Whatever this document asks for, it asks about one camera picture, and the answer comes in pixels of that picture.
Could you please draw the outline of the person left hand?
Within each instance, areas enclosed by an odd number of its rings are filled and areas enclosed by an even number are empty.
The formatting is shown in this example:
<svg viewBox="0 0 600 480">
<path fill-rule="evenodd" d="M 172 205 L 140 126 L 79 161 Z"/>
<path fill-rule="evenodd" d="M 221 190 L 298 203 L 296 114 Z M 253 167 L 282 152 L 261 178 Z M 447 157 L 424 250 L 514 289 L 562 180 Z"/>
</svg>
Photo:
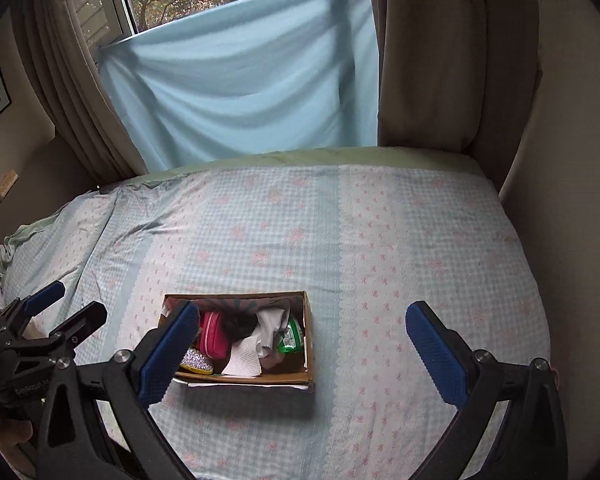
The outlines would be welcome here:
<svg viewBox="0 0 600 480">
<path fill-rule="evenodd" d="M 33 434 L 28 420 L 0 419 L 0 451 L 12 451 L 17 445 L 27 442 Z"/>
</svg>

